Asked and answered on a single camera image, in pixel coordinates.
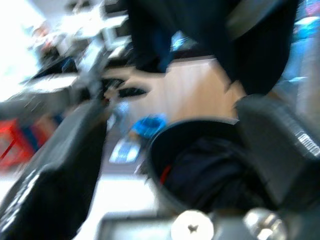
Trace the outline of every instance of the red crate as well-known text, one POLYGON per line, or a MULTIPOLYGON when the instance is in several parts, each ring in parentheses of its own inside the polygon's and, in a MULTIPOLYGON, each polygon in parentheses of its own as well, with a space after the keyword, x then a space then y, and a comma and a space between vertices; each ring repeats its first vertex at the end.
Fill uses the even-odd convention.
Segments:
POLYGON ((33 154, 17 121, 0 121, 0 169, 27 163, 33 154))

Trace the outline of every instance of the wooden floor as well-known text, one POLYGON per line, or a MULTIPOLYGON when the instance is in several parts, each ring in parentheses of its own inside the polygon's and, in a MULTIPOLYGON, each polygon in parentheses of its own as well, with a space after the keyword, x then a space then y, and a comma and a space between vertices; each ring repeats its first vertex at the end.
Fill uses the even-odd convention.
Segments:
POLYGON ((105 77, 121 77, 127 84, 142 83, 151 92, 129 103, 132 123, 150 114, 164 113, 170 122, 196 117, 235 117, 234 103, 244 95, 214 59, 172 63, 166 75, 143 73, 132 67, 114 68, 105 77))

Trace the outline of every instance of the trash can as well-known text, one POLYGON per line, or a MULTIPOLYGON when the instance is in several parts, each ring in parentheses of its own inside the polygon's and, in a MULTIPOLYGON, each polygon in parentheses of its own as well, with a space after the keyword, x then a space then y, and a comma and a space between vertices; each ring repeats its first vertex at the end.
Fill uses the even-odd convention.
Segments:
MULTIPOLYGON (((157 197, 171 211, 181 213, 188 209, 195 209, 170 191, 161 178, 166 168, 172 164, 177 156, 202 137, 214 137, 231 142, 245 149, 244 143, 238 133, 237 120, 225 118, 191 119, 170 125, 160 132, 151 142, 148 150, 147 170, 155 183, 157 197)), ((262 182, 259 184, 259 192, 262 194, 270 209, 274 205, 264 189, 262 182)))

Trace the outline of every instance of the bright light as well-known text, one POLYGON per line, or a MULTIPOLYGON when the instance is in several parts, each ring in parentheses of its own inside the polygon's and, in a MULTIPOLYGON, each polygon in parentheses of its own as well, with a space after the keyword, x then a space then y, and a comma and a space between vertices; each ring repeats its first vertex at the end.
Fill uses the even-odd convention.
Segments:
POLYGON ((309 16, 309 17, 305 17, 305 18, 302 18, 301 20, 297 21, 295 23, 295 25, 308 25, 308 24, 312 24, 313 22, 315 22, 319 19, 320 19, 319 16, 309 16))

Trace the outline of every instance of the black garbage bag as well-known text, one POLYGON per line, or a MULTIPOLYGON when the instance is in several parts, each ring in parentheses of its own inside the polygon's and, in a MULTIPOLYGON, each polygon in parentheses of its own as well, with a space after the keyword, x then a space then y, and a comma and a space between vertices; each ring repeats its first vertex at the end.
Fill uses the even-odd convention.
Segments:
POLYGON ((206 213, 274 209, 247 157, 243 148, 228 140, 202 137, 182 151, 160 179, 179 200, 206 213))

